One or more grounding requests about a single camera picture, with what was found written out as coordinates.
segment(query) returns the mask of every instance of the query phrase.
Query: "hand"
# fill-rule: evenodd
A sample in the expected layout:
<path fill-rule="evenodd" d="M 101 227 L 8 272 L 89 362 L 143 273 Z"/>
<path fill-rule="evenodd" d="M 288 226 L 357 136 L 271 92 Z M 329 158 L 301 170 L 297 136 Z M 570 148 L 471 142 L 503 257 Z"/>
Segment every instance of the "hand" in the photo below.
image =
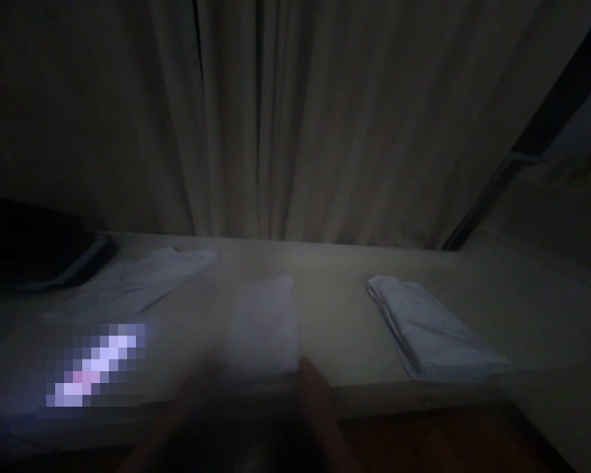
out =
<path fill-rule="evenodd" d="M 328 381 L 308 358 L 300 359 L 295 389 L 300 409 L 318 440 L 337 429 Z"/>
<path fill-rule="evenodd" d="M 181 384 L 171 409 L 180 417 L 214 398 L 219 390 L 223 366 L 212 358 L 205 358 Z"/>

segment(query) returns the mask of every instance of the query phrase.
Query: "folded cloth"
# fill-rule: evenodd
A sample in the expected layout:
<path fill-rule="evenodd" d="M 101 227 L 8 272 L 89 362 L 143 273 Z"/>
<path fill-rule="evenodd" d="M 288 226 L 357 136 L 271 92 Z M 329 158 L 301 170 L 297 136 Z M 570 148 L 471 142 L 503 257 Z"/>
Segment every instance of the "folded cloth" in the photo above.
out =
<path fill-rule="evenodd" d="M 412 379 L 478 382 L 510 365 L 419 284 L 376 276 L 367 289 Z"/>
<path fill-rule="evenodd" d="M 217 259 L 212 250 L 179 253 L 162 248 L 140 261 L 121 259 L 79 294 L 43 313 L 48 323 L 95 323 L 137 314 Z"/>
<path fill-rule="evenodd" d="M 226 350 L 231 378 L 268 378 L 297 370 L 297 315 L 294 280 L 283 275 L 241 284 L 232 309 Z"/>

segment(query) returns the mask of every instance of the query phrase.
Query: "curtain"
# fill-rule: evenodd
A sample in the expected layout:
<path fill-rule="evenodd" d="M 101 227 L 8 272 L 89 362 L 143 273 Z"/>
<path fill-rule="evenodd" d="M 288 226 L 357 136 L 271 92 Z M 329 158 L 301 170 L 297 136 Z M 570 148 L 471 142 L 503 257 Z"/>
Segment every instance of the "curtain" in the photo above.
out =
<path fill-rule="evenodd" d="M 113 230 L 438 248 L 591 0 L 0 8 L 0 196 Z"/>

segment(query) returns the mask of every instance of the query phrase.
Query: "folded towel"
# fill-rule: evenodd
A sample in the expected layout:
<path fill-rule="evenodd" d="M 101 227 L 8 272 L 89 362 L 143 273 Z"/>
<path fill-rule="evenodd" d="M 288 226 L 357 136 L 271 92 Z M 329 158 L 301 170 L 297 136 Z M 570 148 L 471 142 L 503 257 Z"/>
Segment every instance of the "folded towel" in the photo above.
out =
<path fill-rule="evenodd" d="M 140 261 L 121 259 L 79 294 L 44 314 L 48 323 L 95 323 L 134 315 L 184 284 L 217 259 L 212 250 L 179 253 L 162 248 Z"/>
<path fill-rule="evenodd" d="M 367 289 L 412 379 L 478 382 L 510 364 L 419 284 L 376 276 Z"/>
<path fill-rule="evenodd" d="M 293 291 L 294 280 L 287 275 L 239 286 L 226 352 L 230 377 L 248 380 L 297 371 Z"/>

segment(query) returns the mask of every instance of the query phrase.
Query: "white fabric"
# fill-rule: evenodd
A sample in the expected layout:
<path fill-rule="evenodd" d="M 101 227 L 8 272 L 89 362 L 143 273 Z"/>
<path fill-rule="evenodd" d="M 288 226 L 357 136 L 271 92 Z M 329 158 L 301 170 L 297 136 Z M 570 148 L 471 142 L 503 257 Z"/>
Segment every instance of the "white fabric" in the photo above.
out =
<path fill-rule="evenodd" d="M 122 259 L 80 286 L 79 294 L 43 313 L 47 323 L 94 323 L 134 315 L 217 259 L 212 250 L 178 253 L 168 246 L 140 261 Z"/>
<path fill-rule="evenodd" d="M 294 280 L 288 275 L 241 284 L 226 351 L 230 376 L 265 378 L 297 370 L 299 338 L 293 290 Z"/>
<path fill-rule="evenodd" d="M 113 231 L 419 248 L 591 26 L 591 0 L 77 4 L 0 2 L 0 196 Z"/>
<path fill-rule="evenodd" d="M 368 292 L 412 379 L 480 381 L 510 365 L 419 284 L 376 276 Z"/>

